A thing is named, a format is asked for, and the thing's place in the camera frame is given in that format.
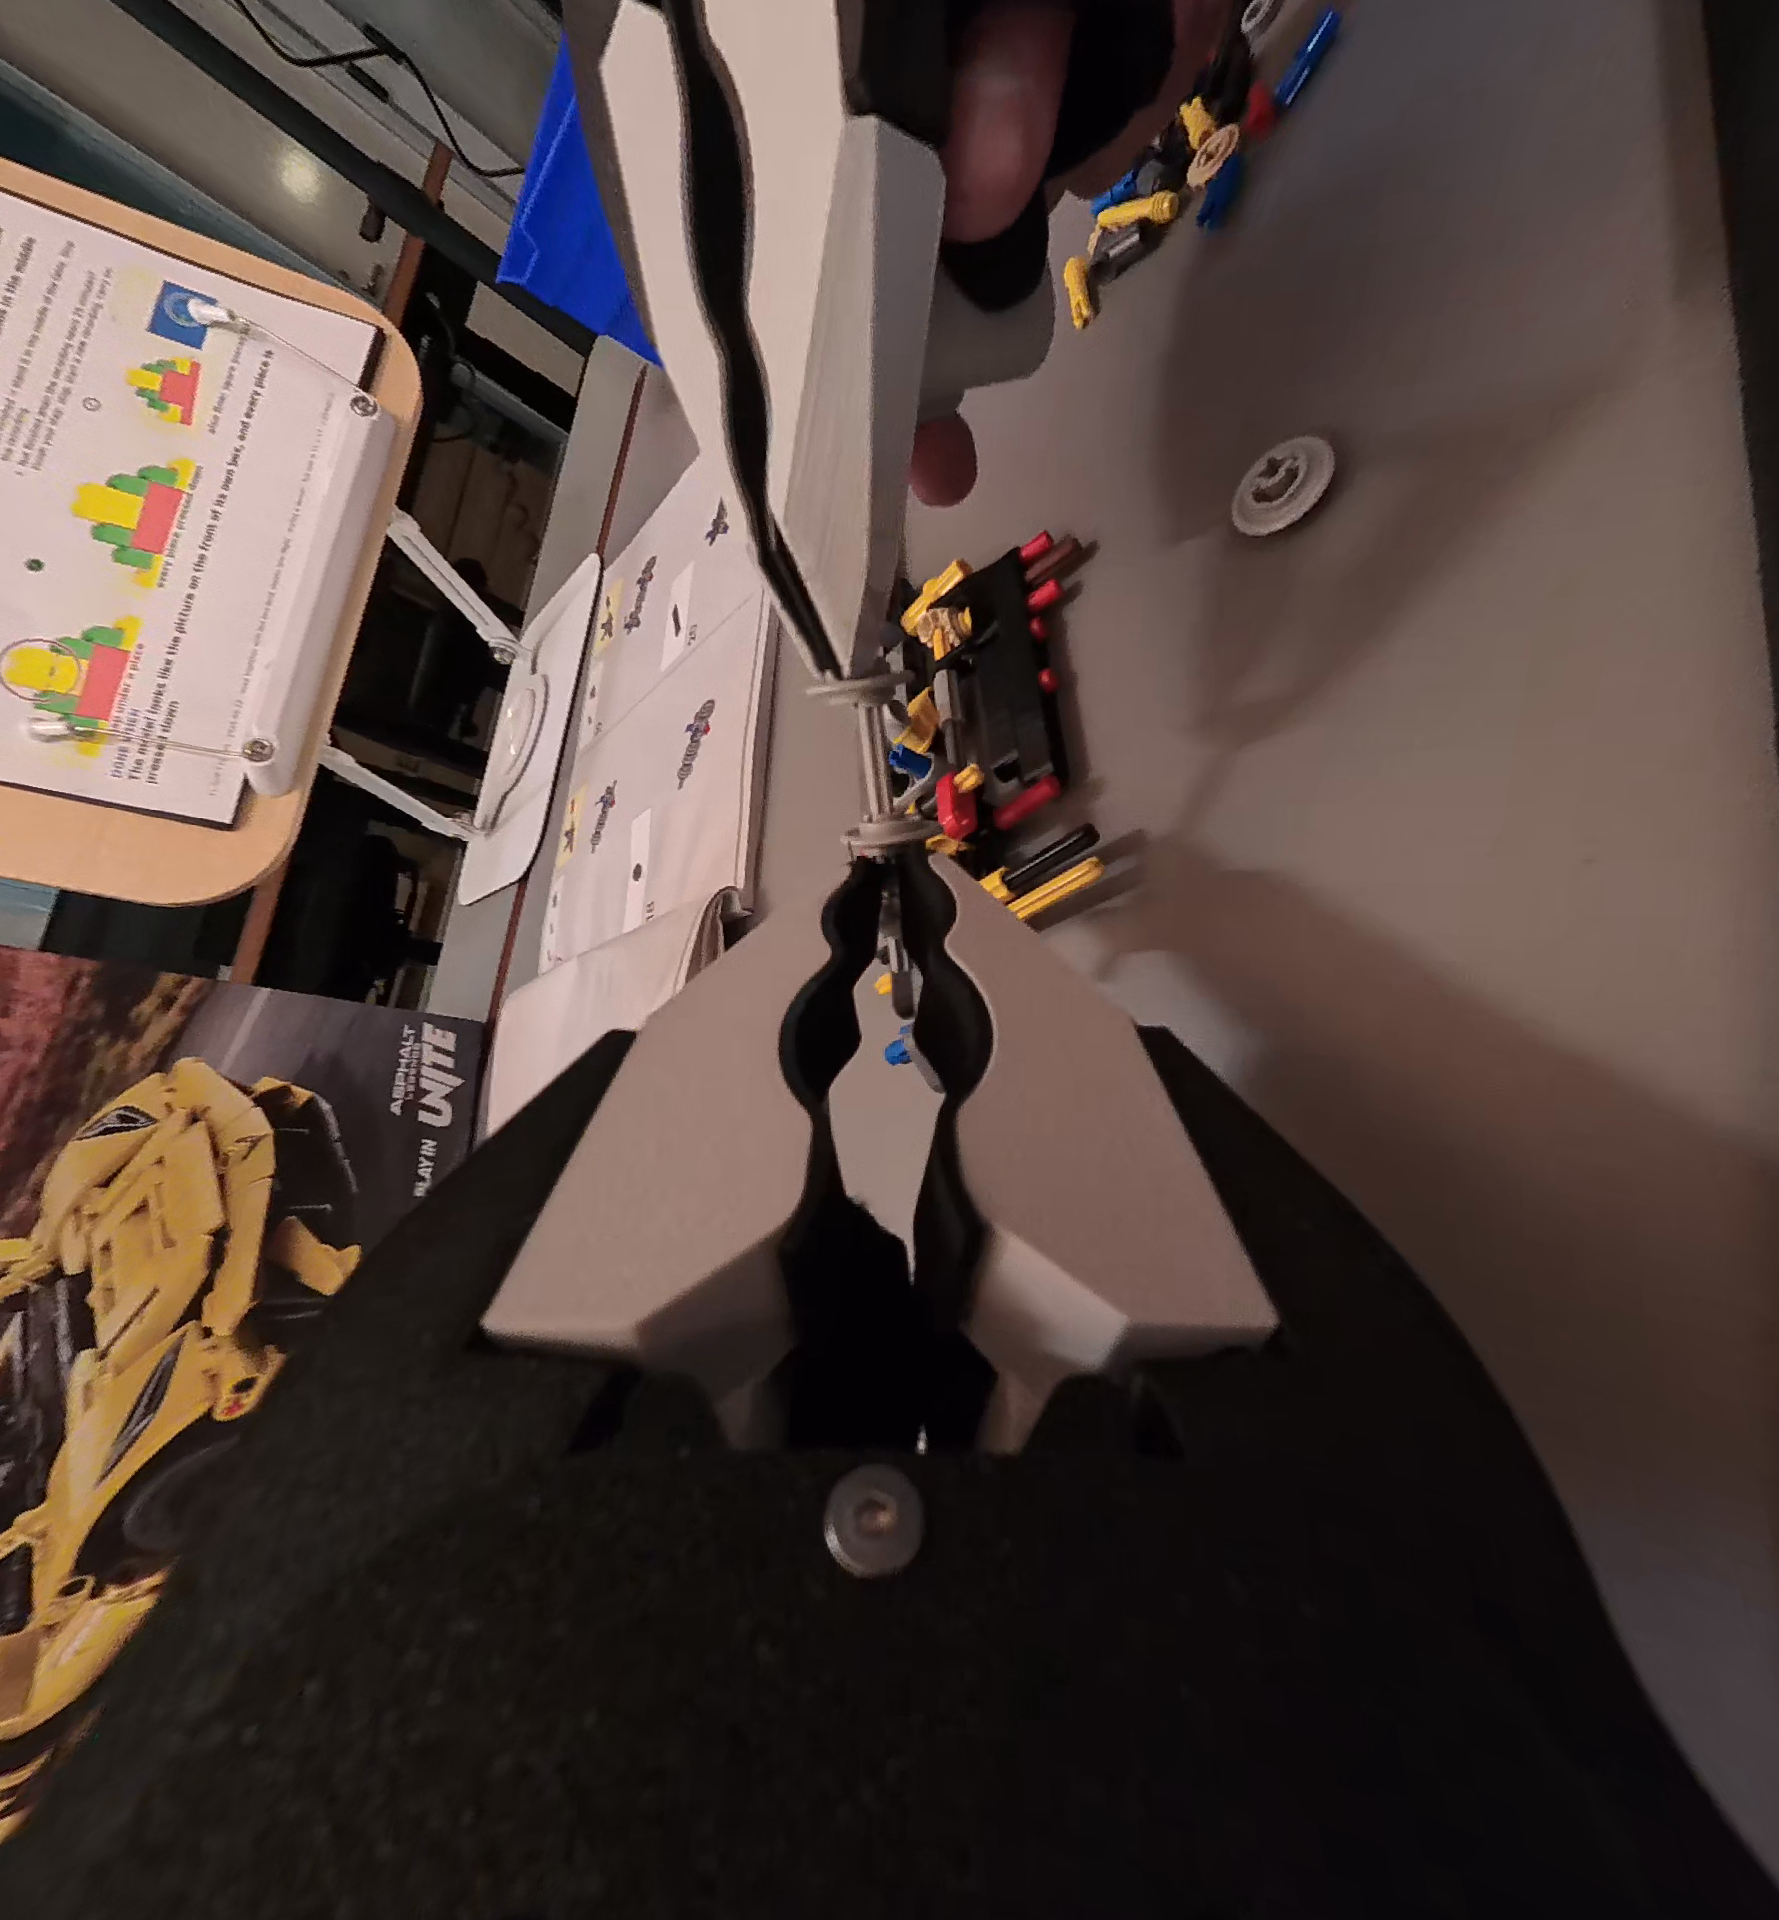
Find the lego instruction booklet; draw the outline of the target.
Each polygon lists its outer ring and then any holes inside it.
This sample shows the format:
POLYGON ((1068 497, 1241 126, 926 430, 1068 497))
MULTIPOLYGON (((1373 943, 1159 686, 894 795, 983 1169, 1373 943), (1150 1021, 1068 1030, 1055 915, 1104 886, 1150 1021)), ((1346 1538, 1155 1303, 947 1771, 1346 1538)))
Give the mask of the lego instruction booklet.
POLYGON ((601 571, 537 974, 497 1008, 480 1135, 721 956, 755 894, 776 645, 732 483, 697 454, 601 571))

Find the partly built lego chassis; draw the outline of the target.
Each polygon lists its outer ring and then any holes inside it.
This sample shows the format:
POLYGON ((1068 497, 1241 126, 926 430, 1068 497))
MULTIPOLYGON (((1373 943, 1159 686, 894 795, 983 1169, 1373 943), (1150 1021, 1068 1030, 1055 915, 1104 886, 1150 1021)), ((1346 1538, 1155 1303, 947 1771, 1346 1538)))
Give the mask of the partly built lego chassis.
POLYGON ((1109 877, 1099 830, 1060 815, 1073 795, 1060 634, 1084 562, 1083 539, 1041 530, 986 563, 900 579, 883 638, 900 674, 883 722, 893 815, 1032 926, 1109 877))

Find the grey lego axle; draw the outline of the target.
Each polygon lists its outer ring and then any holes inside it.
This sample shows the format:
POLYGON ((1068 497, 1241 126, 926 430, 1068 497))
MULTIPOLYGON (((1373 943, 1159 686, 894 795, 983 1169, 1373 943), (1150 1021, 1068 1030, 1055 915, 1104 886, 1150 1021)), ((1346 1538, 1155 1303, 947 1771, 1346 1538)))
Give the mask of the grey lego axle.
MULTIPOLYGON (((860 768, 860 820, 893 815, 893 768, 886 761, 890 735, 883 720, 893 715, 893 703, 883 709, 854 709, 854 749, 860 768)), ((910 968, 906 943, 900 938, 900 890, 897 890, 897 857, 865 857, 878 870, 880 903, 878 903, 878 958, 886 969, 910 968)))

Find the blue plastic bin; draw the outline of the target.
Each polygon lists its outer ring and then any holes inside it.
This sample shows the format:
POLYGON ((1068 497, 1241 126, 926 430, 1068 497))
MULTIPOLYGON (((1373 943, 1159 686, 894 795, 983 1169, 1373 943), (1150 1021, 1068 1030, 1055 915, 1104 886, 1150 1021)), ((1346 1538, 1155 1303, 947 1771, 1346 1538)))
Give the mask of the blue plastic bin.
POLYGON ((557 50, 549 71, 497 283, 629 349, 650 365, 661 362, 637 312, 596 189, 566 47, 557 50))

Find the pile of colourful lego pieces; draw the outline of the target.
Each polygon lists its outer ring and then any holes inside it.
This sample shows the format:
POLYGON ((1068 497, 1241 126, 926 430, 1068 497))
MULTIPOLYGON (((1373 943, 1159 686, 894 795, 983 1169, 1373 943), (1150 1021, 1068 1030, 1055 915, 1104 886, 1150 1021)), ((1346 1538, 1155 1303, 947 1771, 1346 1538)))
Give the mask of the pile of colourful lego pieces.
POLYGON ((1192 222, 1231 227, 1260 146, 1297 109, 1346 28, 1349 2, 1235 2, 1212 57, 1136 162, 1090 199, 1087 240, 1061 267, 1084 332, 1109 286, 1192 222))

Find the person's right hand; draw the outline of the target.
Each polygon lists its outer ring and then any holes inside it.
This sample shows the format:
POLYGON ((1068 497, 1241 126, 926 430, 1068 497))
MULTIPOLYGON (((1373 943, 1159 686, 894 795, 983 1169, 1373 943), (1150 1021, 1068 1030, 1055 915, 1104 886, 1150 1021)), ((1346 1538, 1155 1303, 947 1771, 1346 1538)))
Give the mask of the person's right hand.
POLYGON ((1071 2, 978 2, 952 50, 945 242, 1037 278, 1071 34, 1071 2))

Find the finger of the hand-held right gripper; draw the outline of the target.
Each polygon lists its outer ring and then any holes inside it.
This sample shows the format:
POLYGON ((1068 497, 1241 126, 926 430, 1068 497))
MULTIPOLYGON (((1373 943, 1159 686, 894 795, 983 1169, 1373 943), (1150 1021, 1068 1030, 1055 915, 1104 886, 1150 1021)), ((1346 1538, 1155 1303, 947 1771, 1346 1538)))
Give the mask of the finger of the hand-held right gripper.
POLYGON ((745 145, 765 402, 745 542, 808 670, 850 680, 897 563, 945 168, 832 88, 752 91, 745 145))
POLYGON ((773 444, 755 326, 755 155, 704 2, 622 2, 596 77, 609 116, 641 320, 698 451, 806 664, 816 611, 769 496, 773 444))

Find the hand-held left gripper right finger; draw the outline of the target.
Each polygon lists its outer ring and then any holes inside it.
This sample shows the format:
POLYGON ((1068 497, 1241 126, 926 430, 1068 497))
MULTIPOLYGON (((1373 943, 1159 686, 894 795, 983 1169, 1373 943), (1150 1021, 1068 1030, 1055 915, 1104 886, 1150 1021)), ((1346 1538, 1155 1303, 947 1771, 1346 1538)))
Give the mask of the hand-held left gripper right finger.
POLYGON ((1142 1036, 947 861, 897 861, 937 1107, 913 1280, 947 1358, 945 1436, 1018 1454, 1071 1378, 1258 1348, 1271 1308, 1142 1036))

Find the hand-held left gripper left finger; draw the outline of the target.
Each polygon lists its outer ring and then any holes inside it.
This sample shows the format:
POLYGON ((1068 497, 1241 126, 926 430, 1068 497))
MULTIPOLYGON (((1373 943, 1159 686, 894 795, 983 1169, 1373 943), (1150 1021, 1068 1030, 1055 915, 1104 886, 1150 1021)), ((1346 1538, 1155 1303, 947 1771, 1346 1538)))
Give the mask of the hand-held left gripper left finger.
POLYGON ((626 1040, 609 1084, 480 1315, 501 1348, 694 1381, 733 1446, 769 1446, 796 1332, 779 1243, 801 1211, 832 1076, 806 1076, 792 1011, 819 982, 852 1015, 880 863, 770 913, 626 1040))

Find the yellow car lego box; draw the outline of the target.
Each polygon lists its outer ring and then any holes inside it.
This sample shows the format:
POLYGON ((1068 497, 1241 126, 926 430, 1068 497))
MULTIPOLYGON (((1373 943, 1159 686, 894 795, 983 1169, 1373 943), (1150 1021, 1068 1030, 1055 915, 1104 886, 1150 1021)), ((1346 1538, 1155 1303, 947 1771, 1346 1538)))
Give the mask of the yellow car lego box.
POLYGON ((0 946, 0 1846, 487 1060, 452 1014, 0 946))

